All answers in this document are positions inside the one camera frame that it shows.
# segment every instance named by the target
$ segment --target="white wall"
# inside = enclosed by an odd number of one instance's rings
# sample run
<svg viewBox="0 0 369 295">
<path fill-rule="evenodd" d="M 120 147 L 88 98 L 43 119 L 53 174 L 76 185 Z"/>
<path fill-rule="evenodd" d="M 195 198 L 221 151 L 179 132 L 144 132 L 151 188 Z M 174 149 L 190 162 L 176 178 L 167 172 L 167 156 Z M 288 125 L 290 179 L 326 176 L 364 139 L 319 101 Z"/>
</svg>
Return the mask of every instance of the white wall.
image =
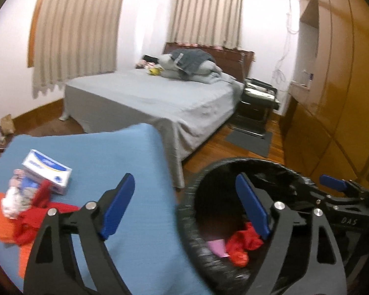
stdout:
<svg viewBox="0 0 369 295">
<path fill-rule="evenodd" d="M 37 0 L 7 0 L 0 9 L 0 118 L 13 117 L 63 97 L 58 87 L 32 98 L 33 68 L 27 67 L 31 19 Z"/>
<path fill-rule="evenodd" d="M 32 70 L 27 68 L 28 38 L 36 0 L 7 0 L 0 10 L 0 117 L 13 117 L 60 99 L 57 87 L 32 98 Z M 166 41 L 173 0 L 123 0 L 118 33 L 118 70 L 134 67 L 142 55 L 158 56 Z M 288 0 L 244 0 L 242 47 L 254 51 L 250 77 L 271 82 L 282 56 L 286 37 Z M 299 6 L 292 0 L 293 30 L 297 29 Z M 293 36 L 282 70 L 292 79 L 297 47 Z M 285 90 L 286 85 L 278 88 Z M 285 93 L 279 99 L 284 101 Z"/>
<path fill-rule="evenodd" d="M 306 84 L 308 82 L 308 74 L 314 73 L 313 69 L 314 62 L 317 58 L 318 36 L 318 29 L 303 22 L 299 23 L 297 60 L 292 78 L 299 84 Z"/>
<path fill-rule="evenodd" d="M 123 0 L 118 36 L 118 70 L 144 55 L 159 56 L 165 45 L 173 0 Z"/>
<path fill-rule="evenodd" d="M 299 25 L 299 1 L 291 0 L 292 30 Z M 283 62 L 282 72 L 285 83 L 277 84 L 272 80 L 276 63 L 283 56 L 287 36 L 287 13 L 289 0 L 244 0 L 242 49 L 255 52 L 256 61 L 252 64 L 249 77 L 271 83 L 278 91 L 282 103 L 279 114 L 283 111 L 287 99 L 288 84 L 293 76 L 297 53 L 298 36 L 291 35 L 289 52 Z"/>
</svg>

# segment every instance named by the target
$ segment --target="wooden floor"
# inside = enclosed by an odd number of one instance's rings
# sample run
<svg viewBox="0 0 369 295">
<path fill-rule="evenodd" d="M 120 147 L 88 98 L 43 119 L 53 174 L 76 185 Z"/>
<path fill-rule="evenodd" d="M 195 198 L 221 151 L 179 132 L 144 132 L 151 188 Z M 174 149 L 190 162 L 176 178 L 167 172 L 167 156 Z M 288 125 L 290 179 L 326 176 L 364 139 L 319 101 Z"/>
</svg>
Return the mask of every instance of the wooden floor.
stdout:
<svg viewBox="0 0 369 295">
<path fill-rule="evenodd" d="M 278 123 L 276 121 L 270 121 L 267 125 L 267 130 L 273 133 L 268 160 L 284 164 L 282 138 L 280 136 Z M 204 167 L 223 158 L 235 156 L 263 158 L 225 141 L 225 137 L 230 132 L 231 129 L 227 125 L 223 126 L 196 152 L 183 162 L 183 172 L 186 183 L 194 176 L 194 174 L 201 171 Z M 83 129 L 72 118 L 64 122 L 54 119 L 34 130 L 31 130 L 30 132 L 27 132 L 27 134 L 32 136 L 69 135 L 81 133 L 83 133 Z"/>
</svg>

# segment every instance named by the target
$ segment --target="yellow toy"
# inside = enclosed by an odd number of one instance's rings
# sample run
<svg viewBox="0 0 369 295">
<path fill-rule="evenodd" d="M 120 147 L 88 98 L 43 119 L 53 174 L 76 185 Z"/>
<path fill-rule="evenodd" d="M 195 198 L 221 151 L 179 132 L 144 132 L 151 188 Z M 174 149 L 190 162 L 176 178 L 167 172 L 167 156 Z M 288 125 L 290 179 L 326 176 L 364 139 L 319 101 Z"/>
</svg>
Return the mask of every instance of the yellow toy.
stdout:
<svg viewBox="0 0 369 295">
<path fill-rule="evenodd" d="M 160 75 L 163 68 L 149 68 L 149 75 Z"/>
</svg>

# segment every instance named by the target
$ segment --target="blue gripper pad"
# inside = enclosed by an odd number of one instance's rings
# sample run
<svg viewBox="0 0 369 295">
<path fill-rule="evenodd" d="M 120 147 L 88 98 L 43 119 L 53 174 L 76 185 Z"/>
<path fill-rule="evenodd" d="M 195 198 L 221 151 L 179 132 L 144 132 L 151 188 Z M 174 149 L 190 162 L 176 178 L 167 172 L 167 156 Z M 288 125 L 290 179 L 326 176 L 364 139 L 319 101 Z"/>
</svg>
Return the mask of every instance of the blue gripper pad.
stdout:
<svg viewBox="0 0 369 295">
<path fill-rule="evenodd" d="M 236 193 L 246 211 L 247 218 L 252 223 L 257 234 L 261 235 L 261 237 L 266 240 L 271 233 L 269 228 L 269 216 L 253 189 L 264 192 L 268 196 L 266 199 L 268 204 L 271 204 L 270 206 L 272 206 L 273 203 L 272 199 L 266 191 L 254 188 L 250 180 L 245 178 L 242 174 L 236 177 L 235 187 Z"/>
<path fill-rule="evenodd" d="M 118 193 L 113 198 L 112 203 L 109 205 L 103 216 L 103 227 L 100 231 L 100 235 L 104 239 L 115 234 L 118 229 L 124 212 L 126 211 L 135 191 L 134 176 L 127 173 L 116 189 L 119 189 Z"/>
<path fill-rule="evenodd" d="M 325 174 L 320 176 L 320 184 L 338 192 L 344 192 L 347 189 L 344 180 L 338 180 L 337 178 Z"/>
</svg>

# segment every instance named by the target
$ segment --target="red cloth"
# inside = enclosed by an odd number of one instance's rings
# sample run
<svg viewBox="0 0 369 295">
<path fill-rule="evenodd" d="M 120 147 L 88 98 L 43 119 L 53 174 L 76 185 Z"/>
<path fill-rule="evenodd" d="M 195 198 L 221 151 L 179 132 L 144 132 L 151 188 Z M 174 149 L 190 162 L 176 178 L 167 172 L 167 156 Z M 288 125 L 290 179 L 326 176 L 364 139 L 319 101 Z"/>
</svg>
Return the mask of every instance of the red cloth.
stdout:
<svg viewBox="0 0 369 295">
<path fill-rule="evenodd" d="M 225 244 L 230 261 L 238 267 L 245 267 L 249 263 L 246 250 L 254 251 L 264 242 L 250 222 L 246 223 L 246 230 L 237 231 Z"/>
<path fill-rule="evenodd" d="M 51 196 L 50 186 L 51 183 L 48 180 L 44 180 L 40 184 L 40 187 L 31 202 L 31 207 L 20 213 L 16 219 L 13 237 L 15 243 L 19 246 L 34 241 L 46 212 L 50 208 L 56 208 L 60 213 L 75 212 L 79 210 L 77 206 L 49 202 Z"/>
</svg>

